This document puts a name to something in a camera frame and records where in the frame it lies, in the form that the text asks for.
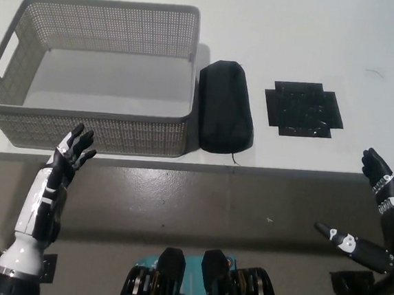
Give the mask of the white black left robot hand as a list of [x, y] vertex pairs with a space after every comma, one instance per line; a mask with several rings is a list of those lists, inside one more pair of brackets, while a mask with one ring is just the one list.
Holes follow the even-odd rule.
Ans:
[[96, 155], [89, 150], [94, 132], [84, 128], [83, 123], [74, 127], [36, 174], [14, 227], [15, 240], [0, 257], [0, 273], [17, 278], [42, 275], [44, 251], [61, 229], [67, 187], [76, 171]]

